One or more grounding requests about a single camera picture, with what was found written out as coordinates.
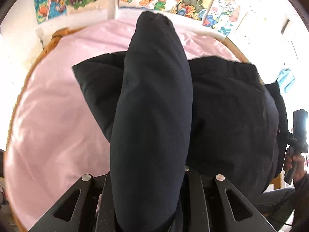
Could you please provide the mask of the person right hand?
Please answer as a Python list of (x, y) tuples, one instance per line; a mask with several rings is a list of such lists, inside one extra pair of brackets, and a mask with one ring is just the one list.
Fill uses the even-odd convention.
[(292, 162), (297, 163), (297, 167), (293, 177), (293, 183), (300, 181), (304, 177), (304, 175), (307, 174), (304, 169), (304, 161), (305, 159), (303, 156), (301, 156), (300, 154), (295, 154), (291, 156), (290, 147), (287, 149), (283, 164), (283, 170), (285, 172), (288, 172), (288, 170), (292, 169)]

